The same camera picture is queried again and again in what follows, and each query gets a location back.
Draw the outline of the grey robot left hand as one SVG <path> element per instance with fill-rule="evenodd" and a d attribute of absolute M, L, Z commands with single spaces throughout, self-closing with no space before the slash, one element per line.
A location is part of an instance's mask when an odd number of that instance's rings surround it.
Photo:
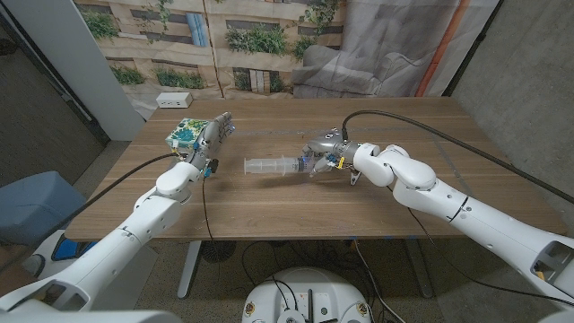
<path fill-rule="evenodd" d="M 188 163 L 198 170 L 204 170 L 208 163 L 216 157 L 222 143 L 234 129 L 232 115 L 229 111 L 210 121 L 197 138 L 197 148 L 189 157 Z"/>

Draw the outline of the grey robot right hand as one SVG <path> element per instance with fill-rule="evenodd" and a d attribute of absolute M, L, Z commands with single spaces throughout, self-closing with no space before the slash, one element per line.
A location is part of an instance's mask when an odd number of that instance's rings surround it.
<path fill-rule="evenodd" d="M 310 139 L 303 146 L 302 153 L 314 160 L 309 174 L 314 177 L 333 168 L 352 168 L 358 148 L 357 143 L 344 140 L 342 134 L 333 128 L 326 134 Z"/>

